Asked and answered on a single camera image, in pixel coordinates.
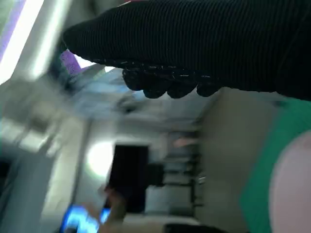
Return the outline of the black gloved right hand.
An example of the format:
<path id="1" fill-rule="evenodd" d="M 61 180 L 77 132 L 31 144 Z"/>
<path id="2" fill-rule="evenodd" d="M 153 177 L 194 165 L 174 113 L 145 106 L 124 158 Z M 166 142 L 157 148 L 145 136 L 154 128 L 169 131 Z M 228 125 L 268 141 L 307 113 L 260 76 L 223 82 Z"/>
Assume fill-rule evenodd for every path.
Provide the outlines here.
<path id="1" fill-rule="evenodd" d="M 141 0 L 68 28 L 67 49 L 157 99 L 223 87 L 311 98 L 308 0 Z"/>

